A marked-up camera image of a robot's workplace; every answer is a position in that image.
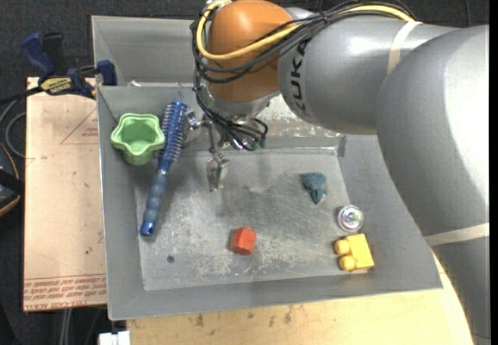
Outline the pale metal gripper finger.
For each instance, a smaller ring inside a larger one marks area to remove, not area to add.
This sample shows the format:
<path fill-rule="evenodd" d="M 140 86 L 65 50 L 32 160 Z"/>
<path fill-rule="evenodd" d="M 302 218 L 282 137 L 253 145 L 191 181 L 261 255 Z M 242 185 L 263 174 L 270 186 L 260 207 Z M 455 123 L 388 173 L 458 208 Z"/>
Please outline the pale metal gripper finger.
<path fill-rule="evenodd" d="M 217 156 L 217 177 L 218 177 L 218 184 L 217 188 L 222 189 L 223 188 L 223 182 L 227 176 L 228 170 L 230 166 L 230 160 L 223 155 L 218 155 Z"/>
<path fill-rule="evenodd" d="M 211 157 L 206 164 L 206 174 L 211 192 L 218 190 L 218 162 L 215 157 Z"/>

